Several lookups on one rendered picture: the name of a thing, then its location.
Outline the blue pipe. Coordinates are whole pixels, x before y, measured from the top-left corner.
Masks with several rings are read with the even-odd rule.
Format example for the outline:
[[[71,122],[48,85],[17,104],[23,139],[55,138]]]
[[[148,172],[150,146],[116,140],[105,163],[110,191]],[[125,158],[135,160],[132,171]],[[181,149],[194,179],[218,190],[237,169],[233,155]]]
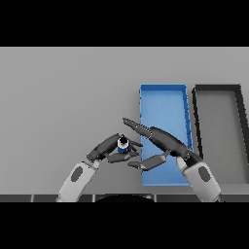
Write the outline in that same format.
[[[119,140],[118,140],[118,147],[117,147],[117,151],[119,153],[126,153],[128,150],[128,140],[125,136],[122,136]]]

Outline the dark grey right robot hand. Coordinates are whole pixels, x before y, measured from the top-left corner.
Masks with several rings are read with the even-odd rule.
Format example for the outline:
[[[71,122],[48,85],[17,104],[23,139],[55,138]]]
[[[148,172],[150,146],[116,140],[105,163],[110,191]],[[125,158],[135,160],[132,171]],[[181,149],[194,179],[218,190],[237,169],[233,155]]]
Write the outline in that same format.
[[[149,171],[165,163],[168,155],[182,159],[187,167],[191,167],[202,161],[199,155],[193,153],[182,141],[172,134],[155,126],[147,127],[128,118],[123,118],[123,121],[125,125],[131,127],[140,135],[145,136],[156,147],[162,150],[161,155],[154,155],[142,161],[130,161],[127,164],[128,166]]]

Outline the blue bin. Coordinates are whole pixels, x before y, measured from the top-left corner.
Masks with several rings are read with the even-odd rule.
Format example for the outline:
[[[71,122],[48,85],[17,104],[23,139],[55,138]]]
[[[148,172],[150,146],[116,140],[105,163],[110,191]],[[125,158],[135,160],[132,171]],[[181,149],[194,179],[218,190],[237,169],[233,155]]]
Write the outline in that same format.
[[[191,151],[193,138],[189,98],[185,84],[141,84],[140,123],[161,128],[182,141]],[[176,159],[168,156],[166,163],[142,172],[146,187],[188,186]]]

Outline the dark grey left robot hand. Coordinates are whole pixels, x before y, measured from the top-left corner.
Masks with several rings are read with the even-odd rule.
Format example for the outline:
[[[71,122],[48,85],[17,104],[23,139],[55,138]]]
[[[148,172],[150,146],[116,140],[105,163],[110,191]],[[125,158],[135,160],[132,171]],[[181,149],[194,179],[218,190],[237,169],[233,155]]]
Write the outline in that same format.
[[[95,160],[104,160],[106,159],[110,163],[127,161],[131,158],[138,157],[139,152],[136,149],[136,146],[142,147],[142,144],[132,141],[129,138],[128,140],[128,150],[126,153],[119,153],[117,151],[118,140],[125,136],[124,134],[119,135],[114,134],[108,138],[106,138],[103,142],[98,144],[89,154],[87,154],[87,159],[90,162],[94,162]]]

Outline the dark grey bin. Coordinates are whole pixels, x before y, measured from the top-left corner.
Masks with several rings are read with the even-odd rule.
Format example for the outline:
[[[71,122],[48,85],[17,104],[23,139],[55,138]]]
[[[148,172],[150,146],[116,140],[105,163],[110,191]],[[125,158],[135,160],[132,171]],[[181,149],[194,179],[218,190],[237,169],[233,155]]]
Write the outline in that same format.
[[[199,155],[219,184],[249,184],[249,125],[241,85],[192,90]]]

